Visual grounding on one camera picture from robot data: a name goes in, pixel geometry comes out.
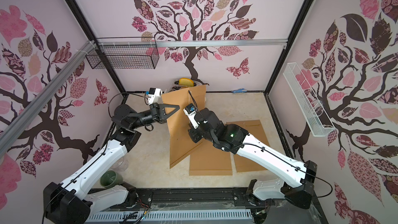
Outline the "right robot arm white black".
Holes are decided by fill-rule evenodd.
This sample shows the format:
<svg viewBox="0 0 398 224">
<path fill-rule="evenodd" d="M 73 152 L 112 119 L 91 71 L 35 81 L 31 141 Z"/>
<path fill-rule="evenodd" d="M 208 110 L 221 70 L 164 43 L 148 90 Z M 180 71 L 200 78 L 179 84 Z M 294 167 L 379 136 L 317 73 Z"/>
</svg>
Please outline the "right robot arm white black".
<svg viewBox="0 0 398 224">
<path fill-rule="evenodd" d="M 301 209 L 309 209 L 314 195 L 317 165 L 289 158 L 258 140 L 237 124 L 223 124 L 213 111 L 198 110 L 193 104 L 184 108 L 193 142 L 208 140 L 213 147 L 249 159 L 278 176 L 278 179 L 254 181 L 249 196 L 266 201 L 285 199 Z"/>
</svg>

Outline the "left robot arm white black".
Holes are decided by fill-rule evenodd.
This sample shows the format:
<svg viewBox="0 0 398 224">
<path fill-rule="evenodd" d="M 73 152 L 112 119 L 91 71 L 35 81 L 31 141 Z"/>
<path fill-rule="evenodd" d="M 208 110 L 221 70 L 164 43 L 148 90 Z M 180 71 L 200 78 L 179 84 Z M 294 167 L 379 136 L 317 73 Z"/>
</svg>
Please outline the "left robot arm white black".
<svg viewBox="0 0 398 224">
<path fill-rule="evenodd" d="M 119 129 L 106 145 L 71 176 L 61 183 L 50 183 L 44 189 L 42 219 L 54 224 L 83 224 L 90 216 L 125 203 L 131 186 L 117 184 L 96 194 L 89 192 L 110 167 L 137 144 L 141 136 L 138 128 L 155 122 L 166 123 L 179 109 L 178 105 L 153 103 L 149 110 L 138 113 L 126 104 L 119 105 L 112 116 Z"/>
</svg>

